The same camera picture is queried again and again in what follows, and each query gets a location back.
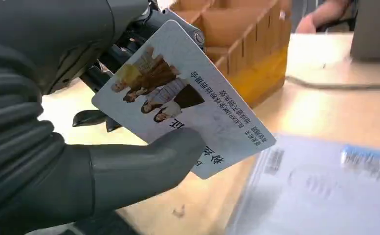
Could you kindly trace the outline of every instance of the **table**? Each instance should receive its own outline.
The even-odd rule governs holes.
[[[351,39],[351,34],[292,35],[287,74],[312,82],[380,82],[380,65],[351,63]],[[82,82],[46,96],[40,119],[51,120],[71,144],[145,144],[123,128],[110,134],[103,124],[72,128],[78,111],[94,109],[92,96]],[[317,91],[287,82],[254,112],[272,132],[380,148],[380,92]],[[254,160],[208,180],[190,173],[177,188],[119,213],[145,235],[222,235]]]

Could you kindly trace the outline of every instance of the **black cable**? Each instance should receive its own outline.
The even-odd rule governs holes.
[[[338,84],[338,83],[313,83],[296,77],[286,76],[286,81],[301,87],[316,90],[332,91],[380,91],[380,83],[373,84]]]

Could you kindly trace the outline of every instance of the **wooden sorting box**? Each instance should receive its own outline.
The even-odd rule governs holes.
[[[255,106],[283,86],[291,33],[287,0],[178,0],[171,9],[206,37],[206,55]]]

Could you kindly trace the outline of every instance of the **gray monitor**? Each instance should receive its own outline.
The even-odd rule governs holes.
[[[380,0],[358,1],[351,56],[356,60],[380,61]]]

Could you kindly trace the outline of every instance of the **robotic thumb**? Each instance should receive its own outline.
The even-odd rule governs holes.
[[[89,146],[95,212],[114,210],[177,186],[205,148],[201,136],[178,129],[148,146]]]

